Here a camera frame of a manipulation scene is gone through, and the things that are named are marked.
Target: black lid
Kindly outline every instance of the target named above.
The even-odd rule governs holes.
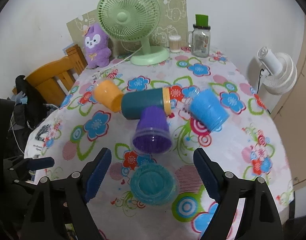
[[[210,30],[211,26],[197,26],[196,24],[193,24],[193,28],[200,30]]]

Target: purple plush toy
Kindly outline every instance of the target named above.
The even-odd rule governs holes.
[[[90,25],[85,35],[87,68],[106,67],[109,64],[111,50],[108,48],[109,36],[98,23]]]

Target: wooden chair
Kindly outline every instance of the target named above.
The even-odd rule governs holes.
[[[69,91],[75,82],[70,70],[72,69],[80,75],[87,66],[78,45],[68,48],[66,53],[67,56],[38,68],[26,77],[29,84],[35,87],[48,103],[57,106],[62,104],[66,94],[55,78],[58,77]],[[12,92],[16,95],[17,89],[14,88]]]

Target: desk fan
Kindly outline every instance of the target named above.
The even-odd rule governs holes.
[[[157,0],[100,0],[98,17],[103,30],[121,41],[141,41],[142,48],[131,57],[135,65],[152,65],[166,60],[170,53],[150,46],[149,35],[160,20]]]
[[[273,54],[268,47],[262,47],[257,56],[267,69],[263,75],[263,85],[267,92],[280,96],[294,87],[297,69],[290,55],[281,52]]]

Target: screw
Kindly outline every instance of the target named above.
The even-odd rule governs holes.
[[[41,179],[40,179],[40,182],[41,183],[46,183],[48,181],[48,177],[42,177]]]
[[[257,178],[257,181],[258,181],[259,183],[264,183],[264,182],[265,182],[265,179],[263,179],[262,177],[258,177],[258,178]]]
[[[231,178],[234,177],[234,174],[233,174],[232,172],[230,172],[230,171],[227,171],[227,172],[225,173],[225,177],[231,179]]]
[[[76,172],[73,172],[71,176],[72,176],[72,178],[76,179],[76,178],[80,177],[80,173],[78,171],[76,171]]]

